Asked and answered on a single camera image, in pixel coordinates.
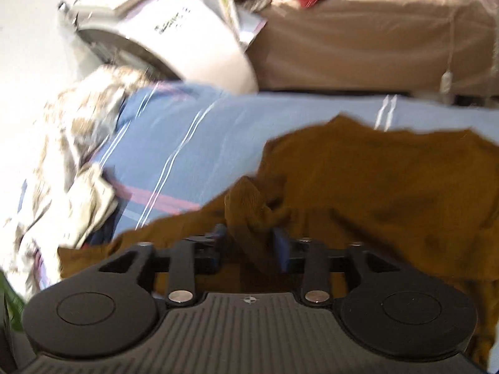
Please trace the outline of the brown sweater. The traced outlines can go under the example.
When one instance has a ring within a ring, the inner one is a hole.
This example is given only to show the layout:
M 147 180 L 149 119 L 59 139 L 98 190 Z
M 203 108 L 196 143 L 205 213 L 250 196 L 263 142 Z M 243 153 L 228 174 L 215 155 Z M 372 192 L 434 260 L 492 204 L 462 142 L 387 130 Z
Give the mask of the brown sweater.
M 125 231 L 107 245 L 60 248 L 68 278 L 139 242 L 167 248 L 226 225 L 216 292 L 284 290 L 270 239 L 279 227 L 342 249 L 362 242 L 467 294 L 478 311 L 468 357 L 487 367 L 498 321 L 498 146 L 466 129 L 382 132 L 337 116 L 268 141 L 259 169 L 203 208 Z

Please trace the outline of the blue striped bed sheet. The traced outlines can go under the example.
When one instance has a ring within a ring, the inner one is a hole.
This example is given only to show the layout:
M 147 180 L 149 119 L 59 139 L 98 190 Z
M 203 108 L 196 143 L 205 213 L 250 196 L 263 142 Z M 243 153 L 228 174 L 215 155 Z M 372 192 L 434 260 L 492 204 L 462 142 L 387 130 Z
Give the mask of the blue striped bed sheet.
M 256 171 L 266 141 L 339 114 L 380 130 L 471 128 L 498 138 L 495 109 L 402 95 L 229 95 L 195 84 L 159 84 L 125 100 L 114 133 L 92 157 L 119 205 L 86 244 L 101 245 L 122 231 L 206 204 Z

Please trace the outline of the white round appliance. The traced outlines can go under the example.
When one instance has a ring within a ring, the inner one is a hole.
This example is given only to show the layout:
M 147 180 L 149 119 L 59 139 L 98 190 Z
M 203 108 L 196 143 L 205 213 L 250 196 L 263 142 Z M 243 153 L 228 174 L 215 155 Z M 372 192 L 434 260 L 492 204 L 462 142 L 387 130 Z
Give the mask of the white round appliance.
M 75 0 L 57 10 L 104 63 L 234 95 L 259 89 L 245 51 L 266 21 L 233 0 Z

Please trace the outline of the floral patterned cloth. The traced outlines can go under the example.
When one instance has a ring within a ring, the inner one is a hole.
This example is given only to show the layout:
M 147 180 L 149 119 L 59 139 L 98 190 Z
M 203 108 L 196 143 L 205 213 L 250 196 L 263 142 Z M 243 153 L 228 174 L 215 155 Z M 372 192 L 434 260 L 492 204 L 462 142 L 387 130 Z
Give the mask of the floral patterned cloth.
M 102 65 L 45 104 L 20 209 L 1 223 L 1 270 L 21 300 L 59 282 L 58 249 L 81 248 L 116 209 L 112 185 L 90 158 L 113 136 L 124 100 L 150 82 L 144 70 Z

